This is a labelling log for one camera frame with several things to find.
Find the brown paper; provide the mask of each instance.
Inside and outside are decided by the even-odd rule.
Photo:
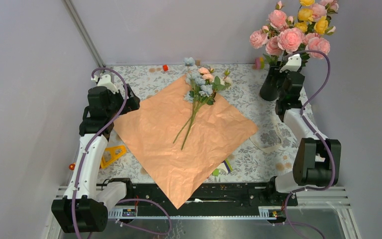
[[[172,142],[191,116],[192,104],[184,101],[190,89],[182,76],[142,101],[139,110],[119,117],[114,127],[176,208],[258,130],[251,120],[217,94],[214,105],[205,105],[198,111],[181,150],[188,126]]]

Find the yellow flower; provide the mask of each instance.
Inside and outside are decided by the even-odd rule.
[[[296,28],[299,28],[303,33],[307,32],[308,26],[305,22],[298,22],[294,25]]]
[[[314,31],[323,35],[328,27],[329,22],[326,20],[326,16],[322,16],[320,20],[314,25]]]
[[[312,10],[309,8],[302,8],[298,12],[298,19],[301,21],[314,21],[314,19],[312,18]]]
[[[299,3],[302,6],[310,6],[314,3],[314,0],[299,0]]]

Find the black vase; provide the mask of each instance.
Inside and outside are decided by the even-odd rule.
[[[274,101],[278,97],[278,78],[282,75],[279,72],[281,62],[278,61],[276,66],[270,66],[266,80],[260,89],[260,96],[263,100]]]

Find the gray wall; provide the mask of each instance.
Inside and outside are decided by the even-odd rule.
[[[285,0],[296,14],[298,0]],[[249,36],[275,0],[73,0],[106,64],[253,62]]]
[[[341,1],[333,24],[332,73],[314,115],[342,143],[340,184],[363,239],[382,238],[382,1]],[[312,61],[305,73],[310,95],[323,83],[326,63]]]
[[[41,237],[94,67],[60,0],[0,1],[0,239]]]

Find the floral tablecloth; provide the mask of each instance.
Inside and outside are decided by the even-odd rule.
[[[227,68],[232,73],[233,86],[222,92],[223,97],[235,106],[245,117],[251,119],[259,131],[240,145],[229,157],[233,171],[226,174],[210,176],[206,182],[265,182],[272,176],[291,171],[299,146],[291,130],[275,114],[275,102],[267,102],[259,96],[259,90],[267,75],[267,70],[254,70],[249,64],[213,64],[215,75],[222,74]],[[116,66],[134,93],[141,99],[152,97],[161,89],[181,77],[187,68],[183,65],[170,65],[167,72],[161,66]],[[118,88],[122,83],[115,77]],[[301,100],[307,100],[305,90],[301,92]],[[308,117],[314,122],[311,106],[306,108]],[[115,131],[111,133],[108,147],[124,145]],[[269,152],[265,148],[277,145]],[[106,178],[128,177],[133,183],[153,183],[153,179],[143,169],[137,159],[129,151],[119,160],[105,169],[100,169],[98,182]]]

